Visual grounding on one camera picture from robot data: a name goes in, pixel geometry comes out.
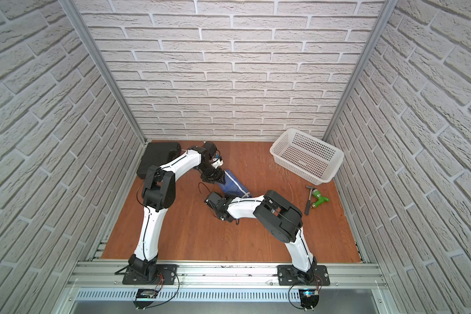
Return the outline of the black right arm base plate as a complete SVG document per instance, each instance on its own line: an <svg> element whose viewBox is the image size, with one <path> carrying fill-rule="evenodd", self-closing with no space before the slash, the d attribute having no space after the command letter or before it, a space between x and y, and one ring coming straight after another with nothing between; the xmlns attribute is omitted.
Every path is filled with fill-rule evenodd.
<svg viewBox="0 0 471 314"><path fill-rule="evenodd" d="M302 272L291 264L278 265L277 278L280 286L320 285L329 286L330 278L325 265L314 264L312 269Z"/></svg>

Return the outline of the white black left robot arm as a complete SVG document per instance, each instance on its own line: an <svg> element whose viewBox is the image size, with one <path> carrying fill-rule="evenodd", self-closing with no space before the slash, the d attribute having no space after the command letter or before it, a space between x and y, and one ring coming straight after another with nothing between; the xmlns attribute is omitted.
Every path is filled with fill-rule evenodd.
<svg viewBox="0 0 471 314"><path fill-rule="evenodd" d="M206 183L225 183L222 158L217 146L207 141L201 147L191 146L184 153L178 142L157 142L147 145L141 163L148 169L144 176L143 226L129 269L147 281L155 279L158 240L167 210L176 197L176 181L191 169L201 174Z"/></svg>

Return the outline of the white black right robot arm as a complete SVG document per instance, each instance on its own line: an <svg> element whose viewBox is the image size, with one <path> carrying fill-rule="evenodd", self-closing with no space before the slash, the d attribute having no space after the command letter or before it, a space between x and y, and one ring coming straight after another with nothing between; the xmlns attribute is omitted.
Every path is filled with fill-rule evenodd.
<svg viewBox="0 0 471 314"><path fill-rule="evenodd" d="M304 237L302 212L283 196L273 190L256 198L223 197L212 192L204 203L222 221L257 219L274 238L285 244L292 259L292 282L315 283L317 261Z"/></svg>

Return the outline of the blue plaid pillowcase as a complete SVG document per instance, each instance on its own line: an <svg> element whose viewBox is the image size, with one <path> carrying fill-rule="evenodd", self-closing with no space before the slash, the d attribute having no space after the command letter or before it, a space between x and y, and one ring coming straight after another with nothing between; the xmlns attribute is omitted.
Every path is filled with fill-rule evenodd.
<svg viewBox="0 0 471 314"><path fill-rule="evenodd" d="M217 183L225 196L239 197L239 198L252 198L249 190L235 177L230 170L224 170L225 182Z"/></svg>

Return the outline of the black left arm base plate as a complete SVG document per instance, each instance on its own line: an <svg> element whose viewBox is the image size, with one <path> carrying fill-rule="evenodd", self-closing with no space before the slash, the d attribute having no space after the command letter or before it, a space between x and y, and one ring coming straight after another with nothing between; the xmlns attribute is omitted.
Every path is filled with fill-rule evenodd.
<svg viewBox="0 0 471 314"><path fill-rule="evenodd" d="M123 285L157 285L164 280L165 286L174 285L176 280L177 264L155 264L151 270L137 270L128 265L122 280Z"/></svg>

